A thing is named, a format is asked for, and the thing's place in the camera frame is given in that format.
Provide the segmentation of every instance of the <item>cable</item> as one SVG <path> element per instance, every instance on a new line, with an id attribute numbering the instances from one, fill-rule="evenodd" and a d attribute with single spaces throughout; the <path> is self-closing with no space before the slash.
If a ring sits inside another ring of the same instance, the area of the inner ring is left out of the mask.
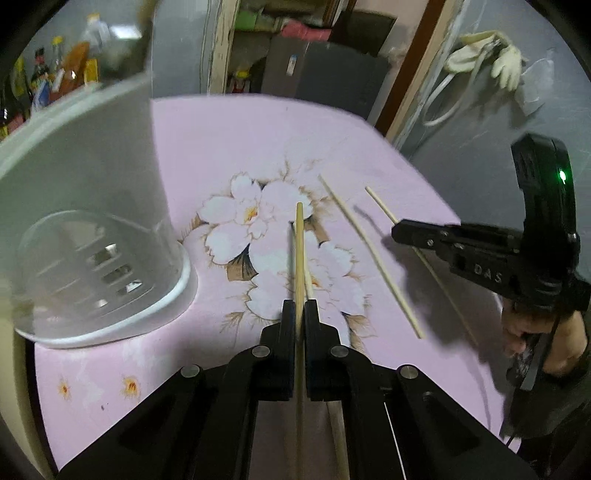
<path id="1" fill-rule="evenodd" d="M 425 102 L 425 106 L 423 108 L 423 125 L 425 127 L 435 127 L 436 125 L 443 123 L 445 120 L 450 118 L 454 113 L 456 113 L 460 109 L 462 102 L 464 101 L 464 98 L 466 97 L 466 94 L 474 85 L 474 82 L 476 80 L 476 76 L 478 75 L 478 72 L 480 71 L 480 67 L 482 65 L 482 62 L 489 56 L 489 53 L 492 51 L 492 49 L 497 46 L 497 43 L 498 43 L 497 41 L 491 41 L 489 44 L 487 44 L 486 46 L 483 47 L 482 51 L 480 52 L 480 55 L 478 55 L 478 58 L 476 59 L 476 63 L 475 63 L 474 68 L 472 69 L 472 72 L 470 74 L 470 79 L 468 80 L 468 84 L 466 85 L 466 88 L 464 89 L 464 91 L 460 95 L 460 98 L 458 98 L 457 102 L 442 116 L 440 116 L 434 120 L 426 120 L 427 112 L 428 112 L 431 104 L 435 101 L 435 99 L 439 96 L 439 94 L 445 89 L 445 87 L 447 85 L 449 85 L 449 83 L 454 79 L 456 74 L 450 73 L 449 75 L 447 75 L 447 77 L 445 77 L 443 79 L 443 81 L 437 86 L 437 88 L 435 90 L 433 90 L 432 94 L 429 95 L 429 97 L 427 98 L 427 101 Z"/>
<path id="2" fill-rule="evenodd" d="M 209 17 L 212 13 L 212 0 L 207 0 L 207 13 L 205 14 L 205 26 L 203 28 L 203 41 L 201 42 L 201 60 L 199 61 L 199 91 L 200 93 L 207 93 L 209 91 L 209 75 L 207 75 L 207 87 L 203 91 L 203 59 L 205 58 L 205 43 L 207 41 L 207 28 Z"/>

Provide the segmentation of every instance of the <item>screw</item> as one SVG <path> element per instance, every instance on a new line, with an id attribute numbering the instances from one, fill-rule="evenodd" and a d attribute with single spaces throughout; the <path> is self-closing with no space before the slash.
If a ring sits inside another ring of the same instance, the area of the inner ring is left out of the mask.
<path id="1" fill-rule="evenodd" d="M 267 355 L 269 355 L 269 353 L 271 353 L 271 350 L 265 345 L 257 345 L 251 350 L 251 352 L 257 358 L 265 358 Z"/>
<path id="2" fill-rule="evenodd" d="M 196 377 L 200 371 L 201 369 L 198 365 L 185 365 L 181 369 L 181 375 L 184 378 L 193 378 Z"/>
<path id="3" fill-rule="evenodd" d="M 400 375 L 408 380 L 412 380 L 413 378 L 418 377 L 418 370 L 412 365 L 404 365 L 404 367 L 400 369 Z"/>
<path id="4" fill-rule="evenodd" d="M 335 345 L 330 349 L 330 354 L 336 358 L 344 358 L 349 355 L 349 349 L 342 345 Z"/>

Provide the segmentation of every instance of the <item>person's hand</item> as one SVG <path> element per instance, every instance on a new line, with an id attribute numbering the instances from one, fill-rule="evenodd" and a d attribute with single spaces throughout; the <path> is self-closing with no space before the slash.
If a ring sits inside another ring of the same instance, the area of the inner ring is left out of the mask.
<path id="1" fill-rule="evenodd" d="M 513 356 L 525 350 L 524 333 L 550 333 L 556 317 L 552 314 L 532 313 L 519 307 L 513 301 L 503 300 L 503 340 L 505 353 Z M 542 370 L 555 377 L 570 373 L 587 348 L 587 334 L 580 312 L 562 319 L 556 329 L 550 353 Z"/>

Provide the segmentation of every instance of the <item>white plastic container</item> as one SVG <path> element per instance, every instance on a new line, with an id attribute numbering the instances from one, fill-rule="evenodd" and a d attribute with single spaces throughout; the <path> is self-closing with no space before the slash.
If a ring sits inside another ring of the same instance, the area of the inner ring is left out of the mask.
<path id="1" fill-rule="evenodd" d="M 149 332 L 197 277 L 174 237 L 152 140 L 150 80 L 80 89 L 0 144 L 0 296 L 54 348 Z"/>

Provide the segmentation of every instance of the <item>table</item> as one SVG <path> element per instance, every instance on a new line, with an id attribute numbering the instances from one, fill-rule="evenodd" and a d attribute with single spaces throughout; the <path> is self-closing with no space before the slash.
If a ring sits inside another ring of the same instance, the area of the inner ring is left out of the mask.
<path id="1" fill-rule="evenodd" d="M 498 301 L 429 256 L 476 332 L 479 347 L 472 348 L 416 254 L 393 244 L 390 221 L 364 187 L 399 218 L 458 218 L 376 131 L 344 112 L 264 96 L 161 99 L 152 106 L 170 215 L 196 267 L 197 296 L 179 318 L 146 335 L 72 350 L 36 345 L 41 411 L 58 468 L 183 365 L 224 364 L 258 343 L 291 295 L 289 222 L 297 201 L 304 203 L 320 315 L 338 328 L 342 343 L 376 364 L 418 366 L 499 433 L 510 389 Z M 321 186 L 320 173 L 380 250 L 425 339 L 416 338 L 367 247 Z M 277 405 L 259 409 L 251 478 L 285 478 L 278 415 Z M 307 477 L 327 479 L 329 466 L 319 465 L 332 461 L 329 434 L 324 419 L 313 423 L 326 445 L 310 449 L 314 468 Z"/>

